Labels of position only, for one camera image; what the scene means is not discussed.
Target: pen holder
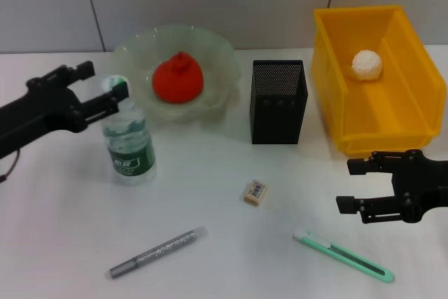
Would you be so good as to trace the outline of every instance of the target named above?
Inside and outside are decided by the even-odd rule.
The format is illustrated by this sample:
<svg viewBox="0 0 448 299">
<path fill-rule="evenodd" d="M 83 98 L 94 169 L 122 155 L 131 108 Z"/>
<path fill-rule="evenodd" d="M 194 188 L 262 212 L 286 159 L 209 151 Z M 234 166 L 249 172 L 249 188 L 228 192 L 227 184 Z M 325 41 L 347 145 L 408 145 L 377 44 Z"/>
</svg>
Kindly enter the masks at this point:
<svg viewBox="0 0 448 299">
<path fill-rule="evenodd" d="M 302 61 L 253 61 L 252 144 L 297 144 L 307 98 Z"/>
</svg>

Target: marker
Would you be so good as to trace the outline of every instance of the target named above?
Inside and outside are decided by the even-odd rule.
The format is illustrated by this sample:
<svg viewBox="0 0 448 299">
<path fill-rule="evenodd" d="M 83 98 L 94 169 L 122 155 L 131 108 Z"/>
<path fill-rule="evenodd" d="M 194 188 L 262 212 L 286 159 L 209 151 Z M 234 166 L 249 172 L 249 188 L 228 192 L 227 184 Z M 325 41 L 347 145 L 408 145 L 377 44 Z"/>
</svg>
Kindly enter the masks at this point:
<svg viewBox="0 0 448 299">
<path fill-rule="evenodd" d="M 206 235 L 207 229 L 204 227 L 196 228 L 194 230 L 186 232 L 185 234 L 175 237 L 168 242 L 152 248 L 151 250 L 147 250 L 146 252 L 140 253 L 138 256 L 126 260 L 124 263 L 112 267 L 110 269 L 111 277 L 118 278 L 120 276 L 123 276 L 124 274 L 134 271 L 141 266 L 149 264 L 154 260 L 159 259 L 160 257 L 166 256 L 171 252 L 179 250 L 183 246 L 193 243 L 198 238 Z"/>
<path fill-rule="evenodd" d="M 385 283 L 390 283 L 395 279 L 393 273 L 384 267 L 372 263 L 368 259 L 360 257 L 336 244 L 330 243 L 310 231 L 304 231 L 298 228 L 293 234 L 293 239 L 329 255 L 339 262 L 354 267 L 371 277 L 384 281 Z"/>
</svg>

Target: robotic arm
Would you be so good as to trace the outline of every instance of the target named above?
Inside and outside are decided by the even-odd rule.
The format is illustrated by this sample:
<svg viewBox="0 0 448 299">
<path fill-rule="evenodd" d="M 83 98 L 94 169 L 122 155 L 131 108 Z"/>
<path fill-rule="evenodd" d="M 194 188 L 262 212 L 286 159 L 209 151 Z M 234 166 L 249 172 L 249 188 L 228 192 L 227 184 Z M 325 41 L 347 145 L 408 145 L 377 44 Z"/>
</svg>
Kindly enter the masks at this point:
<svg viewBox="0 0 448 299">
<path fill-rule="evenodd" d="M 129 97 L 126 83 L 84 103 L 68 89 L 72 83 L 94 75 L 93 63 L 87 61 L 76 69 L 60 66 L 27 81 L 25 96 L 0 108 L 0 159 L 17 151 L 16 163 L 19 150 L 43 135 L 55 130 L 81 132 L 89 124 L 118 112 L 118 102 Z M 11 171 L 0 176 L 0 182 Z"/>
<path fill-rule="evenodd" d="M 364 223 L 404 221 L 416 223 L 432 208 L 448 207 L 448 161 L 426 158 L 420 150 L 373 152 L 347 161 L 350 175 L 392 173 L 394 196 L 356 199 L 336 197 L 341 214 L 356 214 Z"/>
</svg>

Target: green box cutter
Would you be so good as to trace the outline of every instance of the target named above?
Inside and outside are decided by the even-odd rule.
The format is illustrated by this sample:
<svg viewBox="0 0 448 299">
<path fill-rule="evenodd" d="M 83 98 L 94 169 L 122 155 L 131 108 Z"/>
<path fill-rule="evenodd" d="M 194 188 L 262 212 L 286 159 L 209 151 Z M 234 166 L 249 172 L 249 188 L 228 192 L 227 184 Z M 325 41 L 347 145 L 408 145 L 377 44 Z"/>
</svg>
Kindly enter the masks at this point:
<svg viewBox="0 0 448 299">
<path fill-rule="evenodd" d="M 350 265 L 365 274 L 384 281 L 385 283 L 390 283 L 395 279 L 393 273 L 384 267 L 374 264 L 368 259 L 357 256 L 353 252 L 337 246 L 336 244 L 330 243 L 310 231 L 305 231 L 298 228 L 295 230 L 293 238 L 313 249 L 337 259 L 340 262 Z"/>
</svg>

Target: silver marker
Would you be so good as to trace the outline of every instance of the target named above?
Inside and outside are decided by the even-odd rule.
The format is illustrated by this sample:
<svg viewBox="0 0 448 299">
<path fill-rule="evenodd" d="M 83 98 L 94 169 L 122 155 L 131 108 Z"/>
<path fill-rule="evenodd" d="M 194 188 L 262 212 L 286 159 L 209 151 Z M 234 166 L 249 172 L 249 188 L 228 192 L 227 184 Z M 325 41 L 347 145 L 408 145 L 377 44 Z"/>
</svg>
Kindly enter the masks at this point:
<svg viewBox="0 0 448 299">
<path fill-rule="evenodd" d="M 207 229 L 204 227 L 196 228 L 189 232 L 186 232 L 183 235 L 180 235 L 176 238 L 169 240 L 161 245 L 152 248 L 151 250 L 147 250 L 146 252 L 140 253 L 138 256 L 135 256 L 129 260 L 126 260 L 124 263 L 121 263 L 115 267 L 112 267 L 111 277 L 118 278 L 127 274 L 128 272 L 134 271 L 141 266 L 149 264 L 160 257 L 170 254 L 175 250 L 179 250 L 181 247 L 193 243 L 198 238 L 207 235 Z"/>
</svg>

